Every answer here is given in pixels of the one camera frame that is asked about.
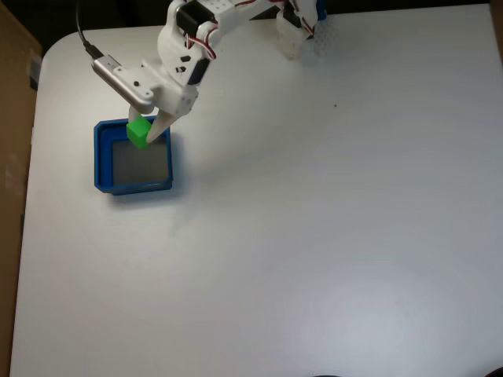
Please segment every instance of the white tabletop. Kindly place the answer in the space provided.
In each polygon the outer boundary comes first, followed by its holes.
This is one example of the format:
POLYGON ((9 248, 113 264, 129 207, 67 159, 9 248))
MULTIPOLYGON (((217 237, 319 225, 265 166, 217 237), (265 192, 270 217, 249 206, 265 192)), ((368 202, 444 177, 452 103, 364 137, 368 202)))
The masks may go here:
MULTIPOLYGON (((488 5, 222 41, 174 188, 94 187, 127 104, 76 35, 39 85, 12 377, 483 376, 503 365, 503 74, 488 5)), ((90 31, 125 65, 157 27, 90 31)))

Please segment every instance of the white robotic arm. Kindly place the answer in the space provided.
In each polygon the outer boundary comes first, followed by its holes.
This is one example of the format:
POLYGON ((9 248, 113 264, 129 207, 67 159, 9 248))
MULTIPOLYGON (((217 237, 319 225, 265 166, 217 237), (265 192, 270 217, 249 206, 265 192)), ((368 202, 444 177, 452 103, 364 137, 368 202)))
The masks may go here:
MULTIPOLYGON (((154 141, 177 119, 189 114, 198 97, 197 87, 224 34, 263 11, 264 0, 233 4, 230 0, 173 0, 167 23, 160 32, 159 56, 143 60, 139 68, 125 68, 110 56, 93 61, 93 69, 131 105, 129 120, 159 109, 146 138, 154 141)), ((269 0, 279 5, 279 50, 298 58, 300 47, 314 34, 317 0, 269 0)))

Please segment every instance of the brown cardboard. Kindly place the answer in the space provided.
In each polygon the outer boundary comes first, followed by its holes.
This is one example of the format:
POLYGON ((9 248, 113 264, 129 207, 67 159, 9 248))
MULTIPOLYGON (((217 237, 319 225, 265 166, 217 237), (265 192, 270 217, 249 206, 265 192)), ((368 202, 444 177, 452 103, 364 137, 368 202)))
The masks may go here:
POLYGON ((503 0, 491 0, 490 12, 493 15, 497 46, 500 49, 501 59, 503 60, 503 0))
POLYGON ((9 376, 21 226, 36 92, 32 57, 41 46, 0 2, 0 377, 9 376))

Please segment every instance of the green cube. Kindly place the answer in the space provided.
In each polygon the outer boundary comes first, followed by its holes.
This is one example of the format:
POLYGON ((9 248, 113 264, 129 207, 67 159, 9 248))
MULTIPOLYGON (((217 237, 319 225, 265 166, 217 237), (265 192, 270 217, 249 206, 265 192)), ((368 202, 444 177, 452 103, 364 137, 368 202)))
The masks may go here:
POLYGON ((127 138, 131 140, 137 148, 143 149, 147 146, 147 135, 151 128, 152 124, 141 116, 127 124, 127 138))

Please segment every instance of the black cable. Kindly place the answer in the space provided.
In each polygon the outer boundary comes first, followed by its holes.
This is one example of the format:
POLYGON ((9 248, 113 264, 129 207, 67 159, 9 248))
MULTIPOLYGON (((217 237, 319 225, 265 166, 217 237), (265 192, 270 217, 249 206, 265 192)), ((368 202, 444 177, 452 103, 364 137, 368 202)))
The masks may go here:
POLYGON ((86 37, 84 36, 84 33, 82 31, 82 28, 80 27, 81 20, 82 20, 82 0, 77 0, 76 7, 75 7, 75 23, 77 24, 77 31, 79 32, 80 39, 82 39, 82 43, 84 47, 86 48, 86 52, 91 55, 93 59, 99 59, 100 57, 103 57, 103 53, 95 46, 91 45, 86 37))
POLYGON ((86 44, 87 39, 82 32, 82 28, 80 24, 82 23, 82 0, 77 0, 77 6, 75 8, 75 23, 77 24, 77 31, 79 32, 79 36, 82 39, 82 43, 86 44))

